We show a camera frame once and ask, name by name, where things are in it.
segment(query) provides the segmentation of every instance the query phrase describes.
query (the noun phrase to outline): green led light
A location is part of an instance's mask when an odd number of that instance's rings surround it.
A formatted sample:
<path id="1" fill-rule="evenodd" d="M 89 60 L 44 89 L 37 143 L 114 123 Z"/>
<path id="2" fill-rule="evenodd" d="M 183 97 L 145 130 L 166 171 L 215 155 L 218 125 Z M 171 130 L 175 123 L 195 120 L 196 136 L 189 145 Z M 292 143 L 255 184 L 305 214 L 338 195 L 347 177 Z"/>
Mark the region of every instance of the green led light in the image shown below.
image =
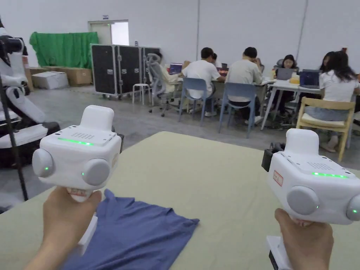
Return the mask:
<path id="1" fill-rule="evenodd" d="M 58 140 L 68 141 L 70 143 L 78 143 L 78 144 L 83 144 L 83 145 L 94 145 L 93 143 L 86 143 L 86 142 L 83 142 L 83 141 L 75 141 L 75 140 L 69 140 L 69 139 L 64 139 L 64 138 L 58 138 Z"/>
<path id="2" fill-rule="evenodd" d="M 320 172 L 313 172 L 313 175 L 317 175 L 317 176 L 327 176 L 327 177 L 337 177 L 337 178 L 349 178 L 349 176 L 345 176 L 345 175 L 339 175 L 339 174 L 322 174 Z"/>

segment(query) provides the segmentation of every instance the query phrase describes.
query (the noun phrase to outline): white table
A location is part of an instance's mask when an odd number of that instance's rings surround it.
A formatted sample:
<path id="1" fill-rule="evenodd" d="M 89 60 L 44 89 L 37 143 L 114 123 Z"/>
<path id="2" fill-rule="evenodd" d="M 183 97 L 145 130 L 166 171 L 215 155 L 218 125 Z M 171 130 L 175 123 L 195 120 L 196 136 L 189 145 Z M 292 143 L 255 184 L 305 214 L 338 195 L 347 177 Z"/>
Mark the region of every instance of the white table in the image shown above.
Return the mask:
<path id="1" fill-rule="evenodd" d="M 276 82 L 272 85 L 272 87 L 273 88 L 271 91 L 270 99 L 269 99 L 269 102 L 266 107 L 264 119 L 262 121 L 261 130 L 264 129 L 267 117 L 270 112 L 271 105 L 273 104 L 273 101 L 274 101 L 276 91 L 278 91 L 278 90 L 280 91 L 278 102 L 277 102 L 276 108 L 275 108 L 276 112 L 278 111 L 280 100 L 281 100 L 281 97 L 282 97 L 284 91 L 292 91 L 295 93 L 297 93 L 297 92 L 312 93 L 312 94 L 320 94 L 321 93 L 320 89 L 311 89 L 311 88 L 300 87 L 298 84 L 291 84 L 289 81 L 276 80 Z"/>

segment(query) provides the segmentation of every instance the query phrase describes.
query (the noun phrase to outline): blue t-shirt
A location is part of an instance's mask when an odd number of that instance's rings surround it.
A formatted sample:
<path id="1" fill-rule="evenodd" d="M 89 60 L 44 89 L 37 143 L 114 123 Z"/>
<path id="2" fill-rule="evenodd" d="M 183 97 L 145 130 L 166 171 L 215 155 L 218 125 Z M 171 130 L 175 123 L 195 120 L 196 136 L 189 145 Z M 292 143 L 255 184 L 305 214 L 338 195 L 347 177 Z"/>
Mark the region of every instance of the blue t-shirt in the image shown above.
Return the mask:
<path id="1" fill-rule="evenodd" d="M 85 254 L 69 257 L 63 270 L 169 269 L 199 223 L 172 208 L 118 198 L 108 189 L 104 194 Z"/>

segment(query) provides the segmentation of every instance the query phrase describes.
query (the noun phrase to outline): office chair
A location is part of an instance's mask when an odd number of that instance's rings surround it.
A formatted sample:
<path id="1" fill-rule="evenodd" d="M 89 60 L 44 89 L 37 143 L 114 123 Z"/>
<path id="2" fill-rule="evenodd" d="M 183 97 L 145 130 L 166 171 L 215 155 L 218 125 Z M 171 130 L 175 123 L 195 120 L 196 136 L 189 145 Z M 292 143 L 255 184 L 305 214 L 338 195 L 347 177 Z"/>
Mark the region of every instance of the office chair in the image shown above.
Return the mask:
<path id="1" fill-rule="evenodd" d="M 158 103 L 161 110 L 161 117 L 165 116 L 165 112 L 169 109 L 174 109 L 179 111 L 179 108 L 175 105 L 171 105 L 170 102 L 174 101 L 174 98 L 180 98 L 181 92 L 174 91 L 171 93 L 165 93 L 166 82 L 162 76 L 160 68 L 160 57 L 156 54 L 148 54 L 146 58 L 146 65 L 149 68 L 149 77 L 151 79 L 151 89 L 152 89 L 152 105 L 154 106 L 154 99 L 158 100 Z"/>

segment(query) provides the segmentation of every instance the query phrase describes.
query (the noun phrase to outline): man in white shirt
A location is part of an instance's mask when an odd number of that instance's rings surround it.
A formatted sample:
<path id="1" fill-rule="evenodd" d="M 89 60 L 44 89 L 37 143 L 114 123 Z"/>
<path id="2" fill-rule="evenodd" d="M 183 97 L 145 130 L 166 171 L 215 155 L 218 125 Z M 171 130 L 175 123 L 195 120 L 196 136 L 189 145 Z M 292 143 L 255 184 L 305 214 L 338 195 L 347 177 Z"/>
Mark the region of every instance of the man in white shirt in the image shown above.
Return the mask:
<path id="1" fill-rule="evenodd" d="M 211 99 L 215 92 L 215 87 L 211 83 L 212 79 L 217 80 L 218 82 L 224 82 L 225 77 L 222 77 L 217 71 L 216 67 L 213 65 L 213 50 L 211 48 L 203 48 L 201 50 L 201 60 L 192 62 L 185 69 L 183 69 L 182 74 L 188 78 L 203 79 L 206 82 L 207 86 L 207 99 L 205 101 L 205 116 L 215 116 L 211 114 Z M 188 89 L 191 97 L 199 99 L 203 96 L 203 91 Z"/>

